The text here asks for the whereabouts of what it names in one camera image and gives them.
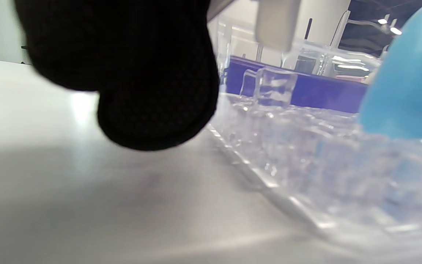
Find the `person's left hand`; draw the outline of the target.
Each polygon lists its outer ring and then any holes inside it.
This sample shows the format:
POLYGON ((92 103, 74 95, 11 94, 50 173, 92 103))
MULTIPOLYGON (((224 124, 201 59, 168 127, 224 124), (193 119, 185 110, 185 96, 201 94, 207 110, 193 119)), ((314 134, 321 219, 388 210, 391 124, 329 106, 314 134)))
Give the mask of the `person's left hand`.
POLYGON ((35 71, 97 92, 99 127, 139 151, 176 147, 216 112, 209 0, 15 0, 35 71))

